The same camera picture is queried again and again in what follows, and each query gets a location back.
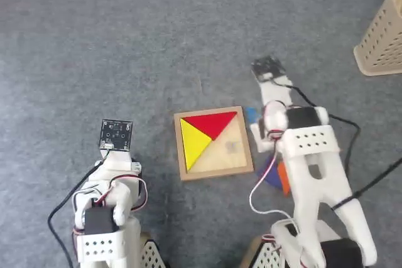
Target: bracket hole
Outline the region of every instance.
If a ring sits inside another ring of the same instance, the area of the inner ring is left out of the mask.
[[[321,173],[320,167],[317,164],[311,164],[308,166],[308,172],[310,172],[310,176],[314,179],[322,179],[323,174]]]

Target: blue puzzle piece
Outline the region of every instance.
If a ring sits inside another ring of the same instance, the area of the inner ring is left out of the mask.
[[[253,124],[258,121],[259,119],[259,114],[257,112],[257,109],[252,108],[252,107],[246,107],[246,115],[247,115],[247,121],[249,124]]]
[[[258,176],[261,177],[264,174],[264,172],[266,171],[266,168],[270,164],[271,160],[272,160],[272,155],[269,155],[265,162],[265,165],[257,172]],[[269,171],[268,175],[266,175],[264,181],[269,183],[270,185],[282,190],[282,181],[281,181],[281,178],[279,177],[277,161],[275,161],[273,167],[271,168],[271,171]]]

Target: wooden puzzle board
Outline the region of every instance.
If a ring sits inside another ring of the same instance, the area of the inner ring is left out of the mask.
[[[175,114],[175,130],[182,180],[253,171],[240,106]]]

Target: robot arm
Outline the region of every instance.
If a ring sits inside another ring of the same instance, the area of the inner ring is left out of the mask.
[[[256,60],[253,72],[261,88],[264,110],[260,123],[250,127],[259,152],[275,149],[281,153],[295,201],[293,221],[277,222],[272,233],[291,268],[300,267],[301,255],[306,267],[333,267],[332,262],[326,261],[328,252],[324,252],[328,250],[324,249],[333,250],[334,245],[324,242],[338,242],[343,244],[341,248],[347,243],[341,242],[324,221],[317,220],[318,209],[320,203],[334,206],[351,196],[352,191],[328,113],[322,107],[291,106],[290,89],[281,86],[291,84],[284,83],[289,80],[278,60],[270,56]],[[270,105],[273,102],[283,105]],[[281,133],[280,138],[270,137],[272,131]],[[312,175],[311,167],[318,168],[318,179]],[[359,201],[352,200],[335,213],[345,224],[353,244],[357,244],[361,264],[374,265],[376,247]]]
[[[100,148],[107,157],[73,196],[81,268],[141,267],[141,227],[130,213],[146,203],[148,192],[140,163],[130,157],[131,128],[131,122],[102,122]],[[145,199],[136,206],[140,182]]]

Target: red triangle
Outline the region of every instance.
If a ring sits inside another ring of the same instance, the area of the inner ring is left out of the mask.
[[[214,141],[226,128],[237,112],[223,112],[207,115],[188,116],[183,119]]]

